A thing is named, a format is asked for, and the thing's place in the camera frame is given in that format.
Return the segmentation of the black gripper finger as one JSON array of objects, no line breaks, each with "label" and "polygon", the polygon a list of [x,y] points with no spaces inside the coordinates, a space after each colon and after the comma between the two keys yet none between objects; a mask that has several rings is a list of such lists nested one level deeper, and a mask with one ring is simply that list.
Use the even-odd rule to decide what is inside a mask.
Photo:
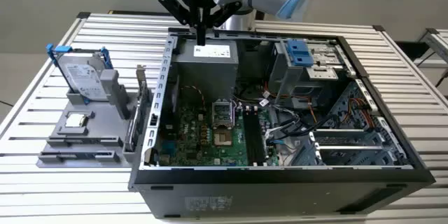
[{"label": "black gripper finger", "polygon": [[172,16],[177,19],[181,25],[189,25],[196,32],[197,45],[201,44],[201,22],[200,22],[200,9],[192,4],[185,9],[179,0],[159,0],[163,7],[168,10]]},{"label": "black gripper finger", "polygon": [[211,13],[211,8],[203,9],[201,17],[201,45],[205,45],[205,32],[209,28],[219,27],[241,8],[241,3],[224,4],[217,11]]}]

